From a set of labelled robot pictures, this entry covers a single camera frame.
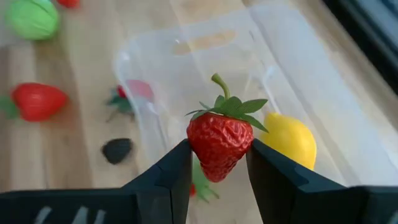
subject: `lemon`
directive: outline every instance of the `lemon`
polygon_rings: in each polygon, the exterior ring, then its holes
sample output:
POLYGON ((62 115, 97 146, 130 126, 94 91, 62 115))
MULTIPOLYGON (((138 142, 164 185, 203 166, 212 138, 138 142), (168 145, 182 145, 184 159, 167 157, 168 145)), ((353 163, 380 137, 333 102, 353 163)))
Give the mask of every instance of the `lemon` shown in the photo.
POLYGON ((264 119, 268 133, 261 141, 298 164, 313 170, 317 144, 311 131, 299 120, 270 113, 264 119))

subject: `wooden table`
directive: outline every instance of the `wooden table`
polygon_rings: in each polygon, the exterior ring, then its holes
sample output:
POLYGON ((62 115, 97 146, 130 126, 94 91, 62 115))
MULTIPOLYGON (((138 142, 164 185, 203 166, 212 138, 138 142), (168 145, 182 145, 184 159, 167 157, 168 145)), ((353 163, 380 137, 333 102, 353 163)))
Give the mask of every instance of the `wooden table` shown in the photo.
MULTIPOLYGON (((20 82, 41 82, 58 86, 71 102, 43 123, 0 119, 0 191, 120 187, 137 177, 146 167, 139 163, 137 124, 123 116, 105 122, 111 109, 104 101, 117 84, 112 68, 116 52, 143 32, 270 1, 82 0, 79 9, 60 10, 62 25, 54 39, 1 48, 1 94, 20 82), (101 146, 109 139, 124 137, 133 139, 136 153, 121 165, 109 164, 100 153, 101 146)), ((398 100, 349 35, 319 0, 281 1, 306 17, 363 110, 386 134, 384 140, 398 148, 398 117, 394 116, 398 100)), ((200 216, 191 211, 189 216, 191 223, 199 223, 200 216)), ((222 223, 255 222, 230 215, 222 223)))

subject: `black object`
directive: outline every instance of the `black object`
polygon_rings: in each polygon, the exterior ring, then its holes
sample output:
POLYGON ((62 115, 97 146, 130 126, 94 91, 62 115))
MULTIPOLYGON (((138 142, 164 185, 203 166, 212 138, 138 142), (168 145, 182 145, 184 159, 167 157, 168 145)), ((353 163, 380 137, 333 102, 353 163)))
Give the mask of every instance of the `black object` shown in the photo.
POLYGON ((108 162, 115 165, 126 158, 132 147, 132 141, 128 138, 113 139, 102 147, 102 153, 108 162))
MULTIPOLYGON (((397 223, 394 219, 398 218, 398 187, 346 188, 257 139, 246 160, 264 223, 397 223)), ((0 194, 0 223, 71 224, 79 219, 76 213, 83 207, 89 209, 88 214, 80 218, 89 224, 100 224, 100 213, 102 223, 183 224, 187 218, 191 168, 192 152, 184 140, 120 189, 0 194), (42 222, 35 222, 38 217, 43 217, 42 222)))
POLYGON ((396 0, 323 0, 398 94, 396 0))

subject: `plastic container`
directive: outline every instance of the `plastic container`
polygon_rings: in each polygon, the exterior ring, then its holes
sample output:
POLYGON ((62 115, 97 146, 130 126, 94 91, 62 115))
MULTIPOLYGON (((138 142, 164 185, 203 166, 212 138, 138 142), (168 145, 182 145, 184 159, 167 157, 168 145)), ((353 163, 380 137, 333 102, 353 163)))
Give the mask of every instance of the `plastic container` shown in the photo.
MULTIPOLYGON (((312 130, 318 149, 315 172, 347 186, 398 184, 393 153, 384 147, 312 28, 287 6, 259 5, 140 35, 120 52, 115 65, 135 106, 148 164, 187 137, 186 113, 200 108, 199 101, 211 105, 222 94, 210 81, 218 72, 232 95, 269 99, 254 114, 259 121, 276 111, 312 130)), ((260 223, 244 163, 215 185, 221 199, 201 208, 204 223, 220 223, 210 217, 221 221, 232 213, 260 223)))

